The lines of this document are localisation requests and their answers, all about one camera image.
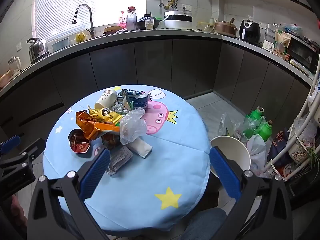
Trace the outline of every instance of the white rice cooker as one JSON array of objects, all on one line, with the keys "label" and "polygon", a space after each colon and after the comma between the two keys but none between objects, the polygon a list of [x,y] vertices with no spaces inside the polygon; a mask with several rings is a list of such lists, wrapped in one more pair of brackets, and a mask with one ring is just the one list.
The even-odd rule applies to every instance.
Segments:
[{"label": "white rice cooker", "polygon": [[164,26],[170,29],[191,29],[191,12],[168,11],[164,13]]}]

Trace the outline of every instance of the cartoon pig face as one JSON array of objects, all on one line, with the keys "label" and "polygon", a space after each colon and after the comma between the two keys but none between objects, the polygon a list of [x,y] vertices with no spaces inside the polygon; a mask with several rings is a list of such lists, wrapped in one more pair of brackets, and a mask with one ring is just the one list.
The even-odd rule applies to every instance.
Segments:
[{"label": "cartoon pig face", "polygon": [[168,118],[168,108],[161,102],[149,101],[143,119],[147,124],[147,134],[154,134],[160,130]]}]

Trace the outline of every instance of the wall socket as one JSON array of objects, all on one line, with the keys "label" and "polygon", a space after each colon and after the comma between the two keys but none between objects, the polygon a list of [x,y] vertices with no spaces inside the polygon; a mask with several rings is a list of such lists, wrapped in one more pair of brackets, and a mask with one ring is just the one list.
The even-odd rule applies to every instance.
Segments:
[{"label": "wall socket", "polygon": [[183,11],[183,8],[185,8],[185,11],[192,11],[192,6],[187,4],[181,5],[181,10]]},{"label": "wall socket", "polygon": [[267,24],[266,23],[263,23],[263,22],[258,22],[258,23],[259,23],[261,29],[266,29],[267,28]]},{"label": "wall socket", "polygon": [[22,49],[22,47],[21,47],[21,42],[19,42],[18,45],[17,45],[17,52],[18,52],[20,49]]}]

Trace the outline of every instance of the faucet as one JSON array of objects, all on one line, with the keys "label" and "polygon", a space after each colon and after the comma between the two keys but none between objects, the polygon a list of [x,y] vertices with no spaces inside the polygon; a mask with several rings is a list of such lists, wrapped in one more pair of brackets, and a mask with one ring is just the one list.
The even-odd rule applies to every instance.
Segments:
[{"label": "faucet", "polygon": [[92,22],[92,11],[89,5],[87,4],[80,4],[77,8],[76,8],[76,12],[75,12],[75,16],[73,17],[73,21],[72,24],[76,24],[77,23],[77,15],[78,15],[78,10],[81,6],[86,6],[89,9],[89,14],[90,14],[90,25],[91,25],[91,30],[89,31],[88,29],[86,29],[87,31],[90,32],[90,35],[92,38],[94,38],[94,29],[93,29],[93,22]]}]

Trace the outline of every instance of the window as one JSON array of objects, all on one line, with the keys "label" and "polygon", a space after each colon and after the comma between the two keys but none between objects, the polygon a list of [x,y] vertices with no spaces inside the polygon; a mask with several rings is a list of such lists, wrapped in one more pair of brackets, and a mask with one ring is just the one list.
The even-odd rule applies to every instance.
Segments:
[{"label": "window", "polygon": [[138,18],[146,11],[146,0],[36,0],[36,36],[49,42],[89,29],[90,18],[87,7],[79,9],[77,24],[71,23],[77,6],[83,3],[92,9],[94,27],[117,23],[121,11],[126,12],[131,5],[137,9]]}]

